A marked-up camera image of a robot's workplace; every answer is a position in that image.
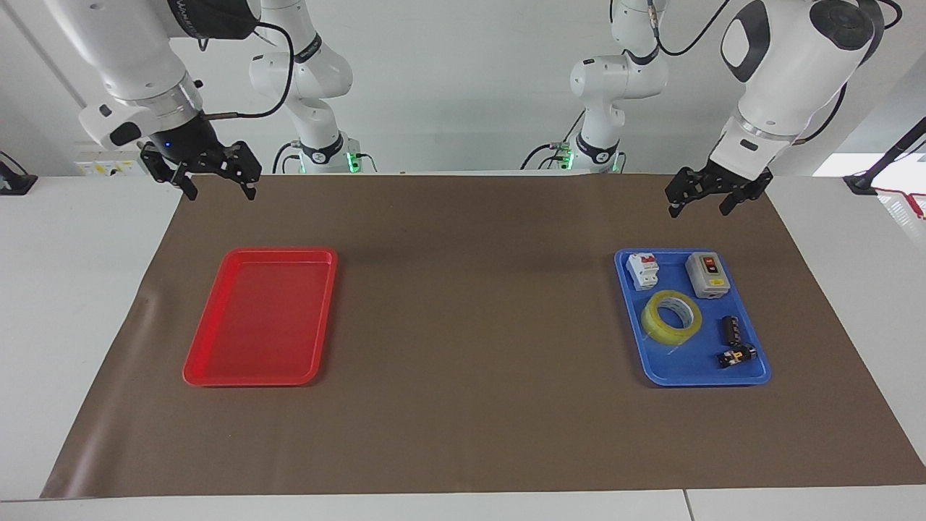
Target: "red tray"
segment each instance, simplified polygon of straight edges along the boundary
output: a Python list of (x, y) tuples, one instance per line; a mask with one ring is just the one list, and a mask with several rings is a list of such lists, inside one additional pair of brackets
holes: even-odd
[(239, 248), (225, 256), (183, 379), (193, 386), (301, 386), (319, 371), (337, 254)]

